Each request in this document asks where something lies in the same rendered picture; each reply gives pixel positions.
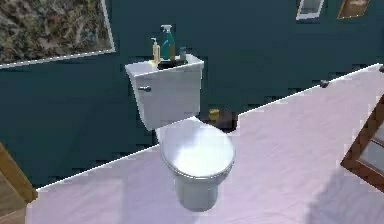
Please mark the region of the white framed picture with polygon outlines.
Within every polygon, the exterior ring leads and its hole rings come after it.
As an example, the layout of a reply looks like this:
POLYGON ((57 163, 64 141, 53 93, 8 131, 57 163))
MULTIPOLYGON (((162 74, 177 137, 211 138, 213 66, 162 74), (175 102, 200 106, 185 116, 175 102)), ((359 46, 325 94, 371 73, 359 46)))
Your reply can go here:
POLYGON ((299 0, 296 19, 313 19, 320 16, 324 0, 299 0))

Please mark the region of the black tray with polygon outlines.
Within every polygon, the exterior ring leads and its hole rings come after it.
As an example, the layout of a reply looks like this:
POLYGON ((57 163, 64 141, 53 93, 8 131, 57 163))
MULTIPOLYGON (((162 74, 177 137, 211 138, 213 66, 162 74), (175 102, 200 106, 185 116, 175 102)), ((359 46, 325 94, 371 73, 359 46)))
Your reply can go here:
POLYGON ((181 65, 184 65, 184 64, 185 64, 185 61, 184 61, 184 60, 181 60, 181 59, 164 60, 164 61, 161 61, 161 62, 157 65, 157 68, 158 68, 159 70, 170 69, 170 68, 174 68, 174 67, 181 66, 181 65))

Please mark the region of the large framed mottled picture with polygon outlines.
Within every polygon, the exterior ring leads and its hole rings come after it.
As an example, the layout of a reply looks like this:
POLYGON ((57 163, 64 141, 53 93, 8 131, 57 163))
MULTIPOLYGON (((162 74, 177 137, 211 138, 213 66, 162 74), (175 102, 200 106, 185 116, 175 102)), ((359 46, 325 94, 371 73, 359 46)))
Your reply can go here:
POLYGON ((0 69, 114 51, 106 0, 0 0, 0 69))

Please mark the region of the gold framed picture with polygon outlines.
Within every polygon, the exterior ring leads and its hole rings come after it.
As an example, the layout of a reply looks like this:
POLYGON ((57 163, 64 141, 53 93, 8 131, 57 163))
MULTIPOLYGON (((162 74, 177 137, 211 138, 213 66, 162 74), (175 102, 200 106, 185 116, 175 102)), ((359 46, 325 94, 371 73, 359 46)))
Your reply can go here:
POLYGON ((363 16, 370 0, 343 0, 337 18, 355 18, 363 16))

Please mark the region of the dark brown bin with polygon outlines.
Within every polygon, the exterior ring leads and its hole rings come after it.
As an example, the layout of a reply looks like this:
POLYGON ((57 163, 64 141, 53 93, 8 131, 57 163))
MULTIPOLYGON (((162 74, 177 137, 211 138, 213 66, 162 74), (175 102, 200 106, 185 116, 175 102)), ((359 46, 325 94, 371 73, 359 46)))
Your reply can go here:
POLYGON ((200 115, 200 119, 209 125, 212 125, 225 133, 230 133, 237 128, 238 115, 225 109, 219 109, 220 114, 217 120, 209 119, 209 110, 200 115))

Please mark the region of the light wooden cabinet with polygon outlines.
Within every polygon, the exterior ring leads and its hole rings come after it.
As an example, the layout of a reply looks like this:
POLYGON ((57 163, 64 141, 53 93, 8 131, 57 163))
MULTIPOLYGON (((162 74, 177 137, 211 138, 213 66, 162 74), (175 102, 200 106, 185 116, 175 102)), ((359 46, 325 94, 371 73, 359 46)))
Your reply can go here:
POLYGON ((27 205, 37 197, 36 189, 0 142, 0 224, 26 224, 27 205))

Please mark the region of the cream soap pump bottle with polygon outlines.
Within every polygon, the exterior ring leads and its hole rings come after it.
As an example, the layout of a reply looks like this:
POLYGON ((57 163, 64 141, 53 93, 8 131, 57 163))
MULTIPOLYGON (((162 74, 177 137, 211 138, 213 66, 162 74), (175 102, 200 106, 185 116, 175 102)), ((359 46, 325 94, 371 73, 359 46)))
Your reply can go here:
POLYGON ((160 59, 160 46, 157 43, 157 38, 152 37, 151 40, 153 41, 153 46, 152 46, 153 62, 155 64, 158 64, 161 61, 161 59, 160 59))

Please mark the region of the teal spray bottle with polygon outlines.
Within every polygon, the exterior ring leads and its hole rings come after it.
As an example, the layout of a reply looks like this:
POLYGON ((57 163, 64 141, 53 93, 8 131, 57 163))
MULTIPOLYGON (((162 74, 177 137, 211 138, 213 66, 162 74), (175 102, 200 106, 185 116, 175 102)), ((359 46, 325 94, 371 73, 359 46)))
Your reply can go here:
POLYGON ((175 41, 171 32, 171 25, 162 25, 164 42, 161 47, 162 58, 165 60, 175 60, 175 41))

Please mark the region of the brown wooden framed door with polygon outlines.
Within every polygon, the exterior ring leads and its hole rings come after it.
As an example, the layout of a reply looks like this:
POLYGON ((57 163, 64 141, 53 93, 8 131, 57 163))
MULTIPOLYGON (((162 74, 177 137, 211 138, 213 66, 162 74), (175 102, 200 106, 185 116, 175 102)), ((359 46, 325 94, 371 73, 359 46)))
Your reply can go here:
POLYGON ((358 135, 343 157, 340 165, 358 176, 377 190, 384 193, 384 170, 363 159, 370 143, 384 149, 384 140, 376 137, 376 133, 384 124, 384 94, 379 98, 358 135))

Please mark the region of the white toilet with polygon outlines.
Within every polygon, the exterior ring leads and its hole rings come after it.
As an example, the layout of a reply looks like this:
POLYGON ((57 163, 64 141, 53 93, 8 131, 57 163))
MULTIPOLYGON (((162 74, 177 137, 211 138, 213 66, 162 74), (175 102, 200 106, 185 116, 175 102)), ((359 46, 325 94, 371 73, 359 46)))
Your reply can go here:
POLYGON ((204 61, 192 54, 171 68, 151 60, 125 66, 140 119, 156 133, 178 201, 193 212, 214 207, 236 154, 227 133, 197 118, 203 69, 204 61))

